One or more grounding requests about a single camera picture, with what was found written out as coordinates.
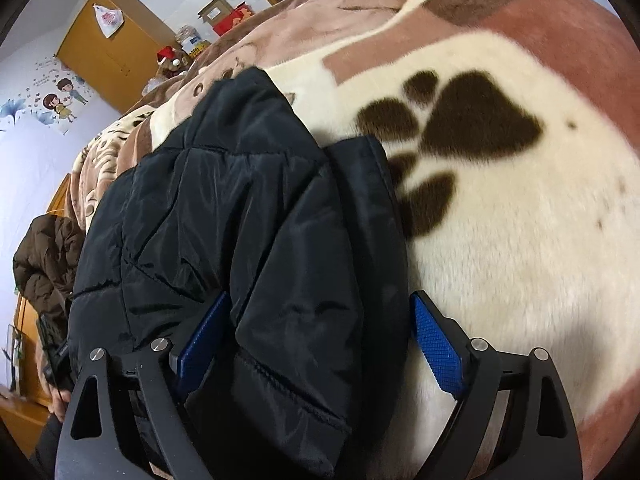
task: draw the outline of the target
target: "blanket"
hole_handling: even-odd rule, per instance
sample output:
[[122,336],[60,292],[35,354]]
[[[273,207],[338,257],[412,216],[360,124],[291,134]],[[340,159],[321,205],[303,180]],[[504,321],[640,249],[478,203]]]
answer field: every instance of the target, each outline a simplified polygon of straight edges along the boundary
[[[640,56],[622,22],[591,0],[285,0],[79,155],[81,225],[214,81],[250,65],[321,146],[383,143],[410,288],[499,350],[550,351],[593,479],[640,410]],[[411,344],[370,477],[414,475],[452,407]]]

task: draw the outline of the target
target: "brown paw print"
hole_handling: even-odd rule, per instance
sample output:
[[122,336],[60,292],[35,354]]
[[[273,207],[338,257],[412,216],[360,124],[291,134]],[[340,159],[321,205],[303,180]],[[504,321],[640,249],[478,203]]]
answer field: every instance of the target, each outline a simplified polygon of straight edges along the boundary
[[[422,156],[491,162],[515,156],[540,139],[542,121],[515,105],[487,72],[457,74],[441,89],[438,83],[438,75],[428,71],[415,73],[402,85],[403,97],[411,105],[432,107],[422,130],[410,106],[393,97],[374,101],[356,115],[358,130],[382,142],[420,136],[417,152],[389,157],[396,186]],[[406,236],[425,235],[443,221],[458,181],[453,170],[441,171],[399,197]]]

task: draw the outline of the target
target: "wooden wardrobe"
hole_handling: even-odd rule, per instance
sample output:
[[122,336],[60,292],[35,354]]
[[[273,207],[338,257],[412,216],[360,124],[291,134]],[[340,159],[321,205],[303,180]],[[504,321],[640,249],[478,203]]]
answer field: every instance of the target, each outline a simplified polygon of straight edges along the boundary
[[[98,26],[94,5],[123,13],[124,24],[110,38]],[[125,113],[142,98],[158,71],[156,53],[167,45],[178,47],[174,32],[140,0],[88,0],[56,56]]]

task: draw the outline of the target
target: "santa hat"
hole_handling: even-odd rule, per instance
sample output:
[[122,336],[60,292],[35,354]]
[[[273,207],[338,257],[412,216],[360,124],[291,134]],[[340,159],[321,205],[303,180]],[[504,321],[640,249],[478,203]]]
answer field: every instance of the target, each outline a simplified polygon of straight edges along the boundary
[[180,65],[180,60],[175,55],[175,50],[170,46],[162,47],[158,50],[158,65],[162,65],[167,59],[172,62],[172,65]]

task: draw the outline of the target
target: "ceiling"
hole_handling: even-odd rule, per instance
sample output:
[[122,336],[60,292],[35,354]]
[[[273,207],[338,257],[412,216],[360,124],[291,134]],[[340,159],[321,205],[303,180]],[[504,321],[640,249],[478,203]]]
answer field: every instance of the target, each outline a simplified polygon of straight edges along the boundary
[[78,1],[28,0],[0,44],[0,60],[37,37],[65,25]]

